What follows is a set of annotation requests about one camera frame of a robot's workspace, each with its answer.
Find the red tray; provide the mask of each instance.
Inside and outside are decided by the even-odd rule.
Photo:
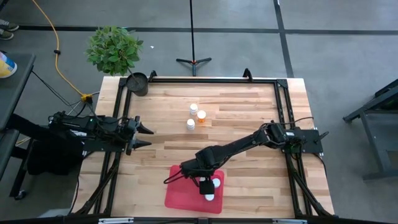
[[[173,165],[170,176],[180,171],[180,167]],[[204,195],[199,194],[199,188],[191,179],[181,178],[167,185],[164,205],[167,208],[177,208],[196,212],[220,214],[223,209],[224,172],[216,170],[211,179],[219,178],[221,185],[215,189],[215,197],[207,201]]]

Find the white bottle cap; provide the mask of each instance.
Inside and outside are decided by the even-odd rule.
[[[187,128],[188,128],[188,130],[194,130],[195,129],[195,121],[193,119],[188,119]]]
[[[198,111],[198,105],[196,105],[195,103],[192,103],[191,106],[189,106],[189,113],[191,115],[195,115]]]
[[[214,195],[205,195],[205,199],[210,202],[214,200]]]
[[[221,181],[219,180],[219,178],[214,178],[213,184],[214,184],[214,188],[217,188],[221,185]]]
[[[199,119],[205,119],[206,118],[206,112],[205,111],[198,111],[198,118]]]

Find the wooden tabletop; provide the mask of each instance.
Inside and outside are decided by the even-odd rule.
[[[119,77],[104,77],[96,107],[98,115],[112,116],[118,83]],[[291,78],[288,84],[295,119],[311,116],[304,80]],[[207,113],[206,121],[196,123],[193,131],[186,128],[187,119],[191,118],[191,103],[196,103],[200,110]],[[129,116],[135,115],[140,115],[144,126],[155,134],[139,135],[139,139],[152,142],[151,146],[139,148],[131,156],[123,154],[112,216],[294,217],[284,155],[280,150],[264,146],[240,153],[222,167],[225,183],[223,211],[220,214],[164,206],[167,186],[163,180],[169,176],[171,165],[193,159],[195,153],[206,146],[227,144],[252,134],[262,123],[279,120],[272,85],[151,83],[147,96],[132,96]],[[313,128],[313,121],[299,121],[297,126],[310,129]],[[104,153],[96,152],[84,160],[74,210],[78,210],[97,187],[103,157]],[[303,155],[303,163],[309,189],[324,208],[333,213],[322,163],[311,154]],[[298,195],[300,208],[304,212],[301,190],[298,190]]]

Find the sneaker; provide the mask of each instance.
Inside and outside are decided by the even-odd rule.
[[[18,30],[18,28],[19,28],[19,25],[17,25],[17,24],[0,19],[0,29],[4,29],[6,31],[12,32],[12,31]]]
[[[0,40],[11,40],[14,37],[12,32],[5,31],[4,29],[0,29]]]

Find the gray floor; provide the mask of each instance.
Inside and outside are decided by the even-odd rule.
[[[37,2],[60,26],[189,27],[187,0]],[[391,0],[280,0],[280,5],[287,29],[398,29],[398,3]],[[0,16],[21,24],[47,24],[30,1],[10,1]],[[194,1],[194,16],[195,25],[202,28],[277,28],[272,0]],[[60,68],[85,93],[98,91],[103,77],[83,55],[91,34],[59,32]],[[189,33],[136,35],[144,40],[136,71],[190,76],[189,68],[175,62],[177,57],[191,57]],[[320,131],[330,131],[323,147],[336,214],[398,222],[398,180],[362,181],[362,175],[377,170],[376,162],[362,124],[348,125],[341,119],[397,78],[397,36],[288,35],[287,43],[294,75],[305,79],[315,124]],[[197,58],[213,58],[201,65],[199,76],[238,77],[248,67],[255,77],[286,77],[278,34],[198,33],[195,44]],[[34,70],[65,98],[77,101],[78,95],[55,72],[54,48],[53,32],[47,31],[20,30],[13,40],[0,42],[1,50],[35,53]],[[60,110],[70,109],[31,76],[17,113],[45,123],[49,114]],[[76,172],[68,177],[28,176],[24,188],[30,195],[19,202],[8,198],[18,166],[19,161],[11,160],[0,182],[0,220],[36,217],[48,209],[70,206]]]

